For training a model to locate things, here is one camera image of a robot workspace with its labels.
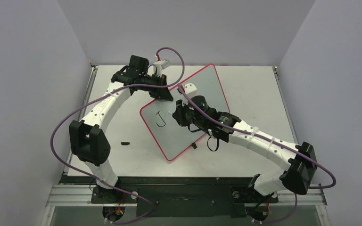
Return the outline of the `red framed whiteboard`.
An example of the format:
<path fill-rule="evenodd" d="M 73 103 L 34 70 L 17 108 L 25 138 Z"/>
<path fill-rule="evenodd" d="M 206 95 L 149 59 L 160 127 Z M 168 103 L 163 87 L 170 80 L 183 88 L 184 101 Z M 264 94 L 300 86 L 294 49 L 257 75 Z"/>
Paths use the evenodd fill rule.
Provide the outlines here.
<path fill-rule="evenodd" d="M 230 108 L 214 64 L 208 64 L 181 81 L 184 91 L 206 114 L 217 118 Z M 154 100 L 140 109 L 140 116 L 168 161 L 174 160 L 206 134 L 212 122 L 193 109 L 177 87 L 172 102 Z"/>

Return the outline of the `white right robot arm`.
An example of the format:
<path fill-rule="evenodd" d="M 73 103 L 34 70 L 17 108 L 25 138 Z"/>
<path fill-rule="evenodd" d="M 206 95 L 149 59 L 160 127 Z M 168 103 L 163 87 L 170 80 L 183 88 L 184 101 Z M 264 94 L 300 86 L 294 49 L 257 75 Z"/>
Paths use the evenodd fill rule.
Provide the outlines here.
<path fill-rule="evenodd" d="M 311 144 L 303 142 L 298 145 L 276 139 L 231 113 L 218 112 L 209 107 L 201 95 L 193 97 L 192 101 L 216 122 L 206 118 L 192 104 L 177 100 L 173 118 L 180 126 L 189 128 L 194 125 L 197 132 L 202 131 L 217 142 L 245 147 L 279 166 L 280 169 L 274 173 L 254 176 L 247 188 L 251 200 L 259 201 L 280 190 L 307 194 L 317 170 L 313 163 L 316 156 Z"/>

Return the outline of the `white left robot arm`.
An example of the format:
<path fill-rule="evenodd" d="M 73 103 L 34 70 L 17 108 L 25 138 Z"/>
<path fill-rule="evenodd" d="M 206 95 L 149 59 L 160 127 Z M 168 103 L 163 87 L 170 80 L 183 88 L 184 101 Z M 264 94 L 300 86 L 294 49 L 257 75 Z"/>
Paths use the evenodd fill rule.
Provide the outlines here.
<path fill-rule="evenodd" d="M 72 154 L 98 177 L 97 185 L 104 189 L 103 196 L 109 202 L 119 201 L 122 190 L 116 186 L 118 176 L 108 160 L 111 147 L 105 131 L 121 105 L 137 90 L 147 91 L 154 99 L 173 101 L 163 74 L 169 66 L 169 60 L 158 60 L 153 64 L 153 74 L 148 75 L 148 60 L 131 56 L 129 64 L 113 74 L 105 99 L 98 101 L 80 121 L 69 125 Z"/>

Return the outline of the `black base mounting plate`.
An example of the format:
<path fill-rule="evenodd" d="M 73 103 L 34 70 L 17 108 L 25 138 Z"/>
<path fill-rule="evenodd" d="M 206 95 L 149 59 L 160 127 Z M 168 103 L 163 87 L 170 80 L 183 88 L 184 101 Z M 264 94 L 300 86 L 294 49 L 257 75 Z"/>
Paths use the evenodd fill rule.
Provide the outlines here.
<path fill-rule="evenodd" d="M 251 177 L 120 177 L 120 191 L 108 191 L 88 176 L 63 175 L 60 184 L 86 185 L 92 193 L 89 203 L 102 204 L 103 215 L 119 221 L 126 206 L 136 215 L 149 217 L 214 217 L 246 215 L 264 220 L 268 204 L 278 203 L 275 193 L 262 196 L 253 190 Z"/>

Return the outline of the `aluminium frame rail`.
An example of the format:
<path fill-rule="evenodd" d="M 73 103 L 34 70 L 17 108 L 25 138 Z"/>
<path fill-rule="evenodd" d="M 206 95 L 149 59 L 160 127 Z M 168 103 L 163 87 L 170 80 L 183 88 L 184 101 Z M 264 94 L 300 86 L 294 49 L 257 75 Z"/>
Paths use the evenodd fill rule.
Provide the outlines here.
<path fill-rule="evenodd" d="M 115 206 L 113 204 L 93 203 L 92 191 L 94 186 L 88 185 L 54 185 L 51 189 L 47 206 Z M 307 195 L 297 196 L 298 205 L 326 206 L 325 195 L 320 190 L 310 190 Z"/>

